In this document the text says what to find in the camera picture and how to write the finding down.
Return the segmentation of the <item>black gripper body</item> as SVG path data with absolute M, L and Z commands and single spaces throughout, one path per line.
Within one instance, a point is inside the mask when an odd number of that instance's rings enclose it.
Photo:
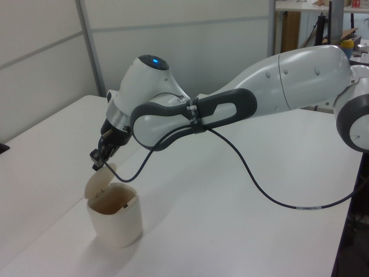
M 130 126 L 119 129 L 114 127 L 108 119 L 104 121 L 100 133 L 103 136 L 102 145 L 113 145 L 114 147 L 126 145 L 132 136 Z

